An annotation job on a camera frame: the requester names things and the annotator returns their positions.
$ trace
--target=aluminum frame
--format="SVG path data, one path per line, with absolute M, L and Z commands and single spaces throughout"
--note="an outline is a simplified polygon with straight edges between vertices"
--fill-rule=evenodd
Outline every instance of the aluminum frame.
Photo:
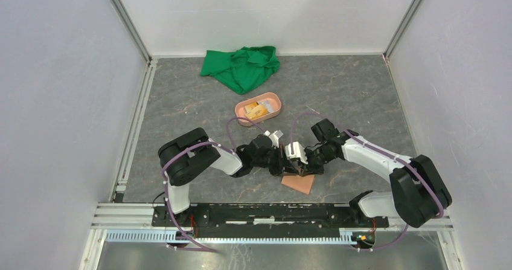
M 411 19 L 416 14 L 416 11 L 418 10 L 418 7 L 422 2 L 423 0 L 412 0 L 411 4 L 409 5 L 409 8 L 407 9 L 407 12 L 405 13 L 402 21 L 400 22 L 400 25 L 398 25 L 397 31 L 395 31 L 395 34 L 391 38 L 388 47 L 384 51 L 384 56 L 386 58 L 389 58 L 393 51 L 395 50 L 395 48 L 397 47 L 398 42 L 400 41 L 407 27 L 411 23 Z
M 144 121 L 144 113 L 146 111 L 147 100 L 151 92 L 151 86 L 153 84 L 153 78 L 155 77 L 156 64 L 158 59 L 153 59 L 144 74 L 142 80 L 141 89 L 137 94 L 137 102 L 133 109 L 132 119 L 130 121 L 130 127 L 128 129 L 127 138 L 124 143 L 124 150 L 119 163 L 117 166 L 117 177 L 112 184 L 110 201 L 115 199 L 116 194 L 124 193 L 126 184 L 128 183 L 128 177 L 130 176 L 130 170 L 132 168 L 133 156 L 137 147 L 137 141 L 142 127 L 142 121 Z
M 92 220 L 91 230 L 87 240 L 86 248 L 84 250 L 79 270 L 95 270 L 100 261 L 101 252 L 103 250 L 104 242 L 107 240 L 109 232 L 112 233 L 135 233 L 137 230 L 145 230 L 144 233 L 154 234 L 154 236 L 161 233 L 175 233 L 175 227 L 153 227 L 151 221 L 153 218 L 153 205 L 152 204 L 98 204 L 94 218 Z M 405 223 L 401 219 L 390 219 L 388 228 L 378 228 L 377 231 L 394 231 L 399 232 L 403 229 Z M 370 228 L 340 228 L 340 235 L 350 233 L 351 231 L 369 231 Z M 452 221 L 449 216 L 441 219 L 431 219 L 425 223 L 421 228 L 410 228 L 410 231 L 436 231 L 441 244 L 446 265 L 449 270 L 463 270 L 460 254 L 455 243 L 455 232 L 453 229 Z M 251 241 L 248 239 L 220 239 L 210 238 L 204 239 L 200 242 L 215 242 L 215 243 L 304 243 L 304 244 L 336 244 L 343 243 L 343 241 L 329 240 L 329 239 L 259 239 L 258 241 Z
M 126 11 L 126 8 L 124 8 L 123 3 L 121 0 L 110 0 L 112 3 L 115 11 L 117 12 L 117 15 L 121 19 L 121 22 L 123 22 L 124 27 L 126 27 L 126 30 L 130 34 L 130 37 L 135 42 L 135 45 L 137 46 L 137 50 L 141 54 L 141 56 L 146 60 L 146 62 L 150 62 L 152 60 L 151 55 L 149 54 L 146 46 L 144 45 L 144 42 L 141 39 L 141 36 L 137 32 L 137 29 L 135 28 L 130 16 L 128 15 L 128 12 Z

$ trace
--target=gray floor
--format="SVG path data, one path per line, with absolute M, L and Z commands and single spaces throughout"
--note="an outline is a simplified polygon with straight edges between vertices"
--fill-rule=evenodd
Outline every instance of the gray floor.
M 396 235 L 378 232 L 377 245 Z M 107 242 L 98 269 L 448 269 L 435 232 L 409 232 L 392 248 L 359 254 L 348 245 L 208 245 L 219 253 L 173 251 L 159 243 Z
M 281 113 L 261 123 L 265 129 L 282 130 L 288 143 L 290 125 L 298 114 L 314 109 L 359 132 L 386 149 L 413 155 L 397 94 L 381 56 L 280 57 L 281 68 L 256 90 L 238 95 L 212 77 L 200 77 L 202 58 L 161 59 L 155 73 L 146 113 L 133 157 L 124 202 L 150 202 L 163 189 L 157 150 L 164 143 L 196 127 L 229 145 L 225 123 L 234 106 L 265 92 L 276 93 Z M 310 127 L 317 121 L 299 121 L 295 139 L 313 145 Z M 235 122 L 230 127 L 238 144 L 259 133 Z M 309 195 L 281 185 L 265 169 L 235 179 L 207 170 L 190 187 L 191 202 L 345 202 L 365 190 L 385 191 L 389 185 L 355 164 L 336 160 L 317 176 Z

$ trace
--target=orange tray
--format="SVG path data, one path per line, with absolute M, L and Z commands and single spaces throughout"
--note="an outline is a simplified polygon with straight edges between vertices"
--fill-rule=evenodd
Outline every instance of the orange tray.
M 235 106 L 235 114 L 236 114 L 236 116 L 237 117 L 245 117 L 245 109 L 244 109 L 244 107 L 246 105 L 254 103 L 254 102 L 261 102 L 263 100 L 267 100 L 270 103 L 270 105 L 272 106 L 272 109 L 274 109 L 274 111 L 272 113 L 268 113 L 265 116 L 261 116 L 260 118 L 254 119 L 253 120 L 254 123 L 258 123 L 258 122 L 267 120 L 269 118 L 275 117 L 275 116 L 277 116 L 281 112 L 281 106 L 282 106 L 281 100 L 279 100 L 279 97 L 277 97 L 276 94 L 268 92 L 268 93 L 261 94 L 261 95 L 259 95 L 257 97 L 254 97 L 254 98 L 250 98 L 249 100 L 245 100 L 245 101 L 242 101 L 242 102 L 238 103 Z M 238 119 L 238 122 L 241 125 L 244 125 L 244 126 L 251 126 L 252 125 L 251 122 L 245 121 L 245 120 L 241 120 L 241 119 Z

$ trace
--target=metal grate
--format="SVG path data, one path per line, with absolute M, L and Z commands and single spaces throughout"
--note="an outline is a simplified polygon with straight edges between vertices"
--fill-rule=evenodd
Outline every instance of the metal grate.
M 166 230 L 109 230 L 107 242 L 159 242 L 183 243 L 176 240 L 176 231 Z
M 340 237 L 317 238 L 198 238 L 203 243 L 247 243 L 247 244 L 338 244 L 355 245 L 351 231 L 340 231 Z M 149 242 L 149 243 L 188 243 L 176 239 L 175 230 L 108 230 L 107 242 Z

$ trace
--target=white wall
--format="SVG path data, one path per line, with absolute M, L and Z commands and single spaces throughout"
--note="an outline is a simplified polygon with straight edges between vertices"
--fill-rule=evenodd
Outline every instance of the white wall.
M 109 0 L 0 0 L 0 268 L 77 269 L 144 61 Z
M 122 0 L 153 55 L 382 53 L 412 0 Z
M 391 56 L 421 153 L 452 197 L 467 269 L 510 269 L 512 0 L 425 0 Z

